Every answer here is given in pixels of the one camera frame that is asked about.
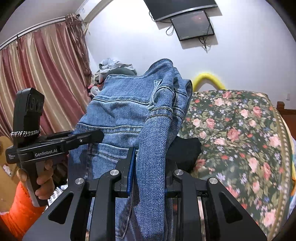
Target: triangular cutout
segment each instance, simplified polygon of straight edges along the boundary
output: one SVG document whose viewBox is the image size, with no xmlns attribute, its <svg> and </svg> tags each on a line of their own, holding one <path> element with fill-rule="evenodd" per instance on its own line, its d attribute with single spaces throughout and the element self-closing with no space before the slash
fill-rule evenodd
<svg viewBox="0 0 296 241">
<path fill-rule="evenodd" d="M 72 202 L 74 194 L 69 193 L 63 201 L 48 215 L 50 221 L 64 224 L 68 215 L 68 211 Z"/>
<path fill-rule="evenodd" d="M 242 220 L 242 215 L 237 210 L 235 205 L 225 195 L 224 192 L 219 193 L 219 198 L 222 204 L 222 209 L 227 223 L 233 223 Z"/>
</svg>

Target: orange shirt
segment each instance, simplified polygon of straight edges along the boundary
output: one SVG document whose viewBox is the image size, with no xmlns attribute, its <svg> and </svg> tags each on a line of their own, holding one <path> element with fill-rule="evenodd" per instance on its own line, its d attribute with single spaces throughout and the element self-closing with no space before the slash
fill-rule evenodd
<svg viewBox="0 0 296 241">
<path fill-rule="evenodd" d="M 15 199 L 8 213 L 1 215 L 9 231 L 18 240 L 22 240 L 24 234 L 44 212 L 44 207 L 34 207 L 26 188 L 19 182 L 15 193 Z"/>
</svg>

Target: striped curtain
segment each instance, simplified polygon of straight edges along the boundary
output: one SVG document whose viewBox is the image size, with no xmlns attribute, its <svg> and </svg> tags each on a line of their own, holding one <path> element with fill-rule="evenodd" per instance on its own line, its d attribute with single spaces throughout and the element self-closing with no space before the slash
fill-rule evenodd
<svg viewBox="0 0 296 241">
<path fill-rule="evenodd" d="M 66 21 L 51 24 L 0 51 L 0 136 L 12 131 L 14 100 L 21 89 L 33 87 L 45 96 L 43 134 L 74 129 L 85 114 L 91 72 L 88 53 L 81 47 L 84 36 L 78 39 L 73 33 L 79 28 L 81 23 L 76 28 Z"/>
</svg>

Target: floral cushion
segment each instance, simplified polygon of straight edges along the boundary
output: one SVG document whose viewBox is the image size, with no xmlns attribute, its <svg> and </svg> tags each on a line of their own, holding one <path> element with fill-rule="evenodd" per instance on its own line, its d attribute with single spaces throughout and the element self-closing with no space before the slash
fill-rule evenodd
<svg viewBox="0 0 296 241">
<path fill-rule="evenodd" d="M 286 221 L 292 160 L 287 130 L 268 97 L 196 92 L 179 135 L 202 143 L 192 176 L 217 177 L 271 240 Z"/>
</svg>

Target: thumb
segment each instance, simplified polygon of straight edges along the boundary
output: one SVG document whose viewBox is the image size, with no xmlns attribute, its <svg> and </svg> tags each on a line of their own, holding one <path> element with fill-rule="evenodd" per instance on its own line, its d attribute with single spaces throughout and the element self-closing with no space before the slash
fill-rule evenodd
<svg viewBox="0 0 296 241">
<path fill-rule="evenodd" d="M 27 180 L 27 173 L 23 169 L 18 169 L 17 170 L 17 177 L 25 187 L 26 186 L 25 182 Z"/>
</svg>

